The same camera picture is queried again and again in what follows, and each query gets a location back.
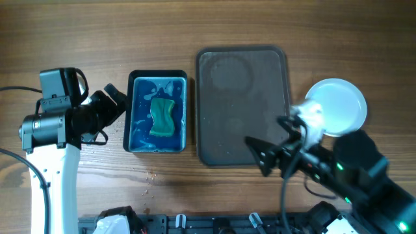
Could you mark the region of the white plate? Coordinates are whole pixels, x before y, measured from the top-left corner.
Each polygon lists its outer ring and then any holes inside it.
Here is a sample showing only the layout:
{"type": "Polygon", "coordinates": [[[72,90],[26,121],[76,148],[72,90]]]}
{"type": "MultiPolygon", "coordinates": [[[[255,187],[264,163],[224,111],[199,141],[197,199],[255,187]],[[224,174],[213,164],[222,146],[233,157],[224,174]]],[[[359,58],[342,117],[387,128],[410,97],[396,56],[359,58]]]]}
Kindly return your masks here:
{"type": "Polygon", "coordinates": [[[321,80],[309,89],[305,97],[322,105],[325,135],[340,137],[357,131],[367,118],[367,102],[363,94],[344,79],[321,80]]]}

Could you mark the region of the green scrubbing sponge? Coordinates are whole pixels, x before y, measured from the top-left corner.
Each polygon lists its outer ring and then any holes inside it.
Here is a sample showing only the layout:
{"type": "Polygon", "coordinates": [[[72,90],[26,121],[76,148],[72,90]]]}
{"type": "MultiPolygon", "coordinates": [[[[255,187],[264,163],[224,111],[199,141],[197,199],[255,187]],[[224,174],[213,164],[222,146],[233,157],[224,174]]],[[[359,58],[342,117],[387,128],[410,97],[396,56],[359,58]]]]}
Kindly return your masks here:
{"type": "Polygon", "coordinates": [[[171,137],[175,131],[172,109],[175,101],[155,97],[151,101],[150,114],[153,118],[153,125],[150,135],[156,137],[171,137]]]}

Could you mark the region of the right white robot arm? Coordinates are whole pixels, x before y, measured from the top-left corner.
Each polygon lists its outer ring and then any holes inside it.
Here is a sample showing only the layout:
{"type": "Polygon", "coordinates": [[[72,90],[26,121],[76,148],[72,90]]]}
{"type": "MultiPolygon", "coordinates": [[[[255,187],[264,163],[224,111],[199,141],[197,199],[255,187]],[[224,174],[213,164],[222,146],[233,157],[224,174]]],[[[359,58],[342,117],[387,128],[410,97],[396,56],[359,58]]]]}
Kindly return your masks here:
{"type": "Polygon", "coordinates": [[[368,232],[415,232],[415,197],[388,177],[389,161],[364,130],[338,137],[331,151],[323,148],[324,112],[312,100],[293,106],[277,122],[289,139],[268,150],[265,165],[281,170],[282,215],[287,183],[299,170],[349,203],[354,218],[368,232]]]}

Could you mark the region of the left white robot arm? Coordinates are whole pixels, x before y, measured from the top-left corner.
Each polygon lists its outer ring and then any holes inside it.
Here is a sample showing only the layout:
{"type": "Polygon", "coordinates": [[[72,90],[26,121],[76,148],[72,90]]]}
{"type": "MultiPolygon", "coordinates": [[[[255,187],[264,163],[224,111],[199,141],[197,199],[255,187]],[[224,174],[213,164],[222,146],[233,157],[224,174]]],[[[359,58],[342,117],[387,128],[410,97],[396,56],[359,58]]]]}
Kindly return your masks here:
{"type": "Polygon", "coordinates": [[[82,144],[97,145],[98,134],[126,110],[127,96],[108,84],[90,102],[82,95],[40,99],[41,113],[19,127],[31,171],[32,233],[77,233],[77,171],[82,144]]]}

